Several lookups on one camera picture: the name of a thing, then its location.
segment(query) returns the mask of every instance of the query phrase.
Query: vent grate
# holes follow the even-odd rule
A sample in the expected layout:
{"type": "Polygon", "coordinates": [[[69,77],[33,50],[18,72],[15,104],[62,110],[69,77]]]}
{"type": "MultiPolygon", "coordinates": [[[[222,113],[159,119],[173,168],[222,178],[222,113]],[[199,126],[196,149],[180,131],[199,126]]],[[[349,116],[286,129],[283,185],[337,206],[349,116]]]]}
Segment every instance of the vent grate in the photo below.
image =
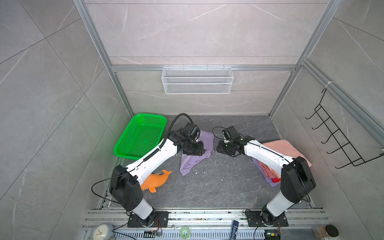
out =
{"type": "MultiPolygon", "coordinates": [[[[159,239],[159,240],[180,240],[180,230],[164,230],[161,237],[153,237],[148,234],[144,234],[145,230],[121,230],[119,233],[127,234],[137,240],[148,240],[148,239],[159,239]]],[[[237,232],[236,239],[238,240],[253,240],[252,229],[239,229],[237,232]]],[[[123,234],[115,233],[114,236],[119,239],[131,239],[123,234]]],[[[201,240],[201,239],[212,239],[212,240],[226,240],[231,237],[230,230],[191,230],[188,240],[201,240]]],[[[265,239],[264,230],[256,230],[255,239],[265,239]]]]}

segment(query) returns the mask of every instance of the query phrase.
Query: green plastic basket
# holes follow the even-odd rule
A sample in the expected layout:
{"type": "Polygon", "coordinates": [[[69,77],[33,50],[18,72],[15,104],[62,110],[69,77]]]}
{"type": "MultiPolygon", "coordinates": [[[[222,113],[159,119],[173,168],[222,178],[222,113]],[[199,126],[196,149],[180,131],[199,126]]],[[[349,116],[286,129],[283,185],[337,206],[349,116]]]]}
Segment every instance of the green plastic basket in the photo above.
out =
{"type": "Polygon", "coordinates": [[[131,119],[116,143],[118,157],[138,160],[159,144],[167,119],[161,115],[140,113],[131,119]]]}

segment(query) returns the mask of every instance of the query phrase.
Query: green tape roll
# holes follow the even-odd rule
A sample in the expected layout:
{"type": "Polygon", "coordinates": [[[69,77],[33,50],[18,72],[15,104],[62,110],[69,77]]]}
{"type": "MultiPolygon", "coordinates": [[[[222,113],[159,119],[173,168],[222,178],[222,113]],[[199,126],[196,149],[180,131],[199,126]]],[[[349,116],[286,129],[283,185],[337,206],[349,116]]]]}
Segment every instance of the green tape roll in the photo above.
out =
{"type": "Polygon", "coordinates": [[[189,227],[184,226],[180,229],[180,236],[182,239],[189,238],[190,234],[191,234],[191,231],[189,230],[189,227]]]}

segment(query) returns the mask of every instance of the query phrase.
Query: clock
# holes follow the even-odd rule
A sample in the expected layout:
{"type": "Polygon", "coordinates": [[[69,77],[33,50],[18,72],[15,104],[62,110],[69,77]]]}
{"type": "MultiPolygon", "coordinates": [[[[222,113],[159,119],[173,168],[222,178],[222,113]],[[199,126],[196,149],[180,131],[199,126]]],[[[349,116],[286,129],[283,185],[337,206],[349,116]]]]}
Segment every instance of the clock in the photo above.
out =
{"type": "Polygon", "coordinates": [[[113,226],[109,223],[103,223],[96,227],[92,233],[92,240],[109,240],[113,235],[113,226]]]}

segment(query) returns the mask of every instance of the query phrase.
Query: pink towel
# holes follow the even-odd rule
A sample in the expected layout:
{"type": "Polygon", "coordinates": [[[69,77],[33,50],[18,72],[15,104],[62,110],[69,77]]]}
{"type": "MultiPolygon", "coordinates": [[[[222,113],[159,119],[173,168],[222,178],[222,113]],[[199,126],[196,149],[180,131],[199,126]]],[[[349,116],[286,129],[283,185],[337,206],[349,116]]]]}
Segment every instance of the pink towel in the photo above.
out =
{"type": "MultiPolygon", "coordinates": [[[[279,152],[283,155],[286,155],[286,156],[290,156],[290,157],[302,157],[304,158],[307,163],[308,163],[308,166],[312,166],[312,164],[308,161],[307,158],[304,157],[303,154],[301,154],[299,151],[296,150],[296,148],[294,148],[287,140],[283,139],[283,140],[277,140],[277,141],[273,141],[273,142],[267,142],[267,143],[264,143],[263,144],[264,146],[272,149],[272,150],[275,150],[276,152],[279,152]]],[[[275,171],[273,170],[272,168],[270,168],[269,166],[265,165],[264,163],[258,161],[259,164],[260,164],[260,167],[262,168],[264,174],[271,178],[271,179],[274,179],[274,178],[281,178],[281,176],[275,171]]]]}

